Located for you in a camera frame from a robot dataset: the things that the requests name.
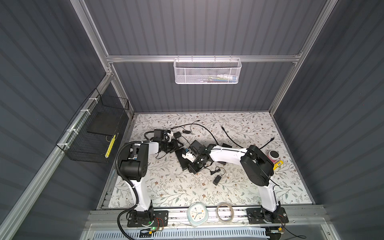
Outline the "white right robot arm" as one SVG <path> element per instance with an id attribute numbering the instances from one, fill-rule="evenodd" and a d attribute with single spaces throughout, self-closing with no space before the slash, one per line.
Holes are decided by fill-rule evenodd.
<path id="1" fill-rule="evenodd" d="M 241 166 L 249 180 L 258 186 L 264 218 L 272 221 L 278 217 L 281 203 L 275 193 L 274 164 L 257 146 L 234 149 L 210 144 L 206 147 L 194 141 L 182 153 L 182 157 L 189 161 L 188 170 L 193 174 L 207 167 L 208 163 L 223 162 Z"/>

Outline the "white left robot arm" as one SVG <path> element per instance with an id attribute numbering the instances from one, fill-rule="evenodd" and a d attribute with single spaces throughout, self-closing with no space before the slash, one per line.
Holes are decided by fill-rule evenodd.
<path id="1" fill-rule="evenodd" d="M 149 166 L 149 156 L 164 152 L 175 152 L 183 144 L 173 139 L 171 130 L 154 130 L 154 136 L 144 141 L 124 143 L 115 157 L 115 169 L 130 187 L 134 200 L 127 211 L 128 226 L 149 226 L 154 222 L 156 214 L 144 180 Z"/>

